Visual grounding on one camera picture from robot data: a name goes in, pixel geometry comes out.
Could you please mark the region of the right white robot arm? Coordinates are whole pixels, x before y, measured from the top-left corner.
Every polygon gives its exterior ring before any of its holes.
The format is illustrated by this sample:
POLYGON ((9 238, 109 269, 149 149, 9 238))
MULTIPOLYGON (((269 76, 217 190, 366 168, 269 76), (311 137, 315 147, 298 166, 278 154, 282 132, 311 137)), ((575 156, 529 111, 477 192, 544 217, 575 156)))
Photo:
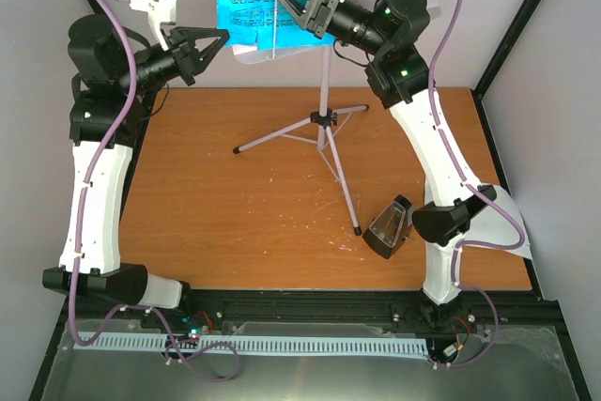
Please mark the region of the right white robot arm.
POLYGON ((497 197, 463 158, 429 79, 431 70, 416 41, 430 23, 427 0, 377 0, 372 10, 346 0, 277 0, 303 30, 331 35, 371 56, 367 82, 406 134, 424 170, 431 199, 411 222, 426 246, 420 307, 432 328, 459 308, 455 246, 497 197))

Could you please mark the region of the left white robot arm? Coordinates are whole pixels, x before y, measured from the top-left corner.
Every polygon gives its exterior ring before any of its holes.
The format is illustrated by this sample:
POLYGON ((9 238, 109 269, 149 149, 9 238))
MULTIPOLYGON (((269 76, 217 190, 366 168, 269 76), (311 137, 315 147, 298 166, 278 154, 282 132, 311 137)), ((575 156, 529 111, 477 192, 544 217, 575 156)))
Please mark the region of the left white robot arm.
POLYGON ((77 69, 69 113, 75 181, 66 243, 42 284, 65 295, 161 307, 163 318, 181 329, 195 317, 194 303, 184 297, 189 284, 122 262, 119 221, 158 92, 176 78, 192 85, 229 33, 176 26, 164 34, 164 45, 132 30, 125 36, 142 46, 132 58, 105 15, 84 16, 69 28, 68 55, 77 69))

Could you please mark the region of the white sheet music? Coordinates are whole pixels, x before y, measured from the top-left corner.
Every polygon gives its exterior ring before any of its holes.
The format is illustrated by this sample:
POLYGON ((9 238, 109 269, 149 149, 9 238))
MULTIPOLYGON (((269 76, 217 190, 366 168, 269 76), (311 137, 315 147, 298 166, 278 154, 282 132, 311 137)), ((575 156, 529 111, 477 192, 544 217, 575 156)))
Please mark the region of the white sheet music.
POLYGON ((414 211, 412 221, 427 245, 451 261, 459 260, 467 247, 532 257, 514 199, 503 187, 479 185, 473 177, 427 182, 425 203, 414 211))

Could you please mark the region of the clear plastic metronome cover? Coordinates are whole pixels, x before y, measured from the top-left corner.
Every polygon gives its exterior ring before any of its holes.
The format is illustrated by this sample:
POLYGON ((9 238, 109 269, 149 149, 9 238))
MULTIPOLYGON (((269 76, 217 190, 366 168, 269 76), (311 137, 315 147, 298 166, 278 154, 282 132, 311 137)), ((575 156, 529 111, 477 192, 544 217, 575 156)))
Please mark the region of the clear plastic metronome cover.
POLYGON ((370 224, 369 231, 381 244, 393 247, 398 241, 405 216, 403 207, 390 204, 370 224))

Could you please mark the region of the black metronome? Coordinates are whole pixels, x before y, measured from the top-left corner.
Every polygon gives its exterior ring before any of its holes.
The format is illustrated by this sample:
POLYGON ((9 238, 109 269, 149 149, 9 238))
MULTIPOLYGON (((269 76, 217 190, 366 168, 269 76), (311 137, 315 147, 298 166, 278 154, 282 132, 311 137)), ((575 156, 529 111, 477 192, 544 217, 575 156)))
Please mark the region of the black metronome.
POLYGON ((380 257, 390 259, 410 235, 412 213, 412 203, 397 195, 363 232, 364 242, 380 257))

